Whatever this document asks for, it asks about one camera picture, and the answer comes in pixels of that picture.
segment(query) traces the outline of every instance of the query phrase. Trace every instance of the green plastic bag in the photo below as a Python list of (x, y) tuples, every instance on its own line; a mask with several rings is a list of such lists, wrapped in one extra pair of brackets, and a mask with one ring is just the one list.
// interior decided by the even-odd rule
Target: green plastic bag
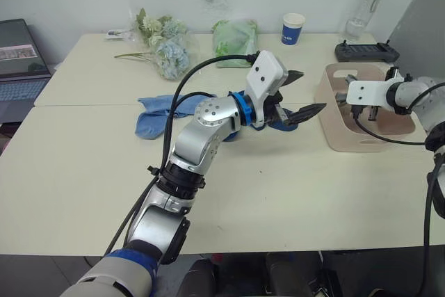
[[(257, 52), (258, 26), (254, 20), (216, 22), (212, 28), (213, 51), (216, 56), (247, 55)], [(217, 62), (218, 67), (250, 67), (242, 59)]]

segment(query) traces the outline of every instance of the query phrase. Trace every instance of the laptop keyboard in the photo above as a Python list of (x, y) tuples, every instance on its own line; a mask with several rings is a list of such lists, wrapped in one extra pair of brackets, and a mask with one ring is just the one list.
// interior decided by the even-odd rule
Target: laptop keyboard
[(47, 80), (33, 80), (26, 83), (0, 83), (0, 101), (35, 99)]

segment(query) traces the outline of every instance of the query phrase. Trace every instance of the black device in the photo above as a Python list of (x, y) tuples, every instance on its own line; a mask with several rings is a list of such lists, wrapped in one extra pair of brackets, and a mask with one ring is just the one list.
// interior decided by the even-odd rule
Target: black device
[(25, 20), (0, 22), (0, 123), (21, 122), (50, 77)]
[(349, 45), (346, 40), (335, 47), (335, 56), (339, 62), (351, 61), (384, 61), (393, 63), (400, 54), (386, 43), (375, 45)]

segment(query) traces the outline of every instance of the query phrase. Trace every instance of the beige plastic basket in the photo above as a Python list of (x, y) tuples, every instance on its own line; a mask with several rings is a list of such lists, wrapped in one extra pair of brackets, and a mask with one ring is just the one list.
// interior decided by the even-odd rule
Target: beige plastic basket
[[(348, 84), (345, 81), (348, 74), (356, 76), (358, 80), (385, 80), (382, 70), (372, 64), (335, 63), (326, 67), (315, 94), (315, 101), (327, 104), (319, 114), (327, 142), (333, 150), (340, 152), (382, 151), (391, 144), (364, 133), (355, 124), (350, 105), (337, 105), (336, 93), (348, 92)], [(366, 128), (381, 136), (401, 140), (415, 130), (409, 115), (396, 115), (380, 108), (377, 120), (368, 121), (369, 112), (369, 107), (366, 107), (359, 120)]]

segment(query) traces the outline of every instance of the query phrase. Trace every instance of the laptop screen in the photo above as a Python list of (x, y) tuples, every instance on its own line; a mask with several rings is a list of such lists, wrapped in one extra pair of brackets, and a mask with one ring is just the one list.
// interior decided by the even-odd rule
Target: laptop screen
[(0, 78), (49, 74), (22, 19), (0, 22)]

